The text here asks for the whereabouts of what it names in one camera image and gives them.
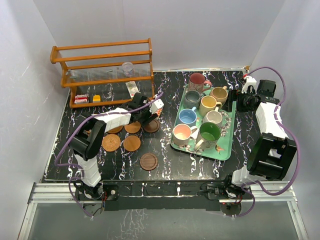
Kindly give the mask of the green floral tray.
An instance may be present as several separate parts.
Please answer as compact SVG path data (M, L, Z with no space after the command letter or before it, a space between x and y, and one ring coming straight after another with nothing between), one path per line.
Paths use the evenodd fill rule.
M205 93L205 96L210 96L210 92L213 88L214 87L212 87L210 90L204 91L203 93ZM182 98L180 101L180 105L178 108L178 112L177 112L176 120L174 122L173 129L175 128L176 125L180 124L179 123L179 113L183 109L185 109L184 104L183 104L183 99L184 99L184 96L187 92L188 91L187 91L187 86L186 86L183 91L183 94L182 94ZM198 128L198 130L196 130L196 132L194 132L192 134L188 145L178 146L178 145L174 144L173 130L171 133L170 145L176 150L184 151L184 152L187 152L190 154L200 155L200 156L206 157L206 158L212 158L212 159L216 159L216 160L220 160L220 161L226 161L227 159L229 159L229 157L231 156L232 143L233 143L233 132L234 132L234 123L235 123L235 115L236 115L236 103L233 102L232 111L223 110L222 107L219 110L217 110L217 109L215 110L215 111L218 111L222 114L223 120L222 120L222 126L220 127L221 135L220 135L220 138L217 141L217 144L214 149L203 151L200 148L198 151L194 151L195 141L196 141L200 126L203 124L203 117L201 117L199 114L199 108L196 109L197 120L196 120L196 125L195 125Z

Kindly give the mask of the green mug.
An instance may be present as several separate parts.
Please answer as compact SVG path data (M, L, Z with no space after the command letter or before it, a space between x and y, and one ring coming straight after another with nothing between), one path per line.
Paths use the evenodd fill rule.
M199 128L193 149L194 151L199 149L203 151L212 150L216 147L220 137L220 127L213 122L205 122Z

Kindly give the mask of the orange patterned card pack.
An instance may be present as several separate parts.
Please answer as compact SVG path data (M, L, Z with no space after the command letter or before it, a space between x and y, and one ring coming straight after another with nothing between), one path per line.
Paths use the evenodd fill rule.
M160 117L161 113L162 113L162 109L159 109L159 110L156 112L156 114L157 114L158 117Z

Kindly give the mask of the blue mug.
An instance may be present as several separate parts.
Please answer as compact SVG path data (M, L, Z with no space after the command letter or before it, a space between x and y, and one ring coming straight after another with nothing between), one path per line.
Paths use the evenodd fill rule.
M196 125L197 122L197 114L196 114L197 108L194 106L192 108L186 108L183 109L178 114L178 121L180 124L186 124L189 127L193 127Z

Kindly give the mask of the orange wooden coaster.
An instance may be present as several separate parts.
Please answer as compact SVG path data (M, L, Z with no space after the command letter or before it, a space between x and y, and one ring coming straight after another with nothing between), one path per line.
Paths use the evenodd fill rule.
M134 152L141 146L141 140L136 135L129 135L123 141L123 146L126 151Z
M135 133L138 133L140 131L141 124L138 121L136 121L136 122L133 122L133 123L125 125L124 129L129 134L135 134Z

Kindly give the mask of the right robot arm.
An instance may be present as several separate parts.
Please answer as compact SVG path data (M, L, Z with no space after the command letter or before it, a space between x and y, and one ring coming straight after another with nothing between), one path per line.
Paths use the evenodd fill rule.
M246 166L232 173L231 181L223 185L223 194L233 199L241 192L241 185L257 181L281 181L286 176L297 151L280 126L282 120L279 99L275 98L276 83L272 80L256 81L251 76L243 78L242 90L232 90L227 99L231 107L236 104L239 113L254 112L260 137L255 143Z

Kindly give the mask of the wooden shelf rack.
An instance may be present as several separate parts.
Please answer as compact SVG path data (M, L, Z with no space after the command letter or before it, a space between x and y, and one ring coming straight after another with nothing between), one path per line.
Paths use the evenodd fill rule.
M69 89L69 106L75 109L129 102L132 98L126 82L130 81L135 81L139 92L152 99L156 94L152 55L152 41L147 38L53 46L50 62L61 65L60 85ZM124 62L133 63L132 77L125 76ZM89 103L75 104L76 95L89 95ZM101 102L93 103L94 95L100 95Z

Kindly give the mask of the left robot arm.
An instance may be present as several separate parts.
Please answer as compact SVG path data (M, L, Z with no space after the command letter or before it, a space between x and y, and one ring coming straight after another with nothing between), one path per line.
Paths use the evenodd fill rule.
M86 194L93 200L103 195L103 187L99 184L101 174L98 169L97 154L100 151L105 133L120 126L139 122L142 127L158 117L158 110L164 107L160 99L148 97L137 92L133 99L122 107L117 107L106 113L93 114L85 117L84 121L68 140L68 146L73 150L77 164L81 170L81 182L87 186Z

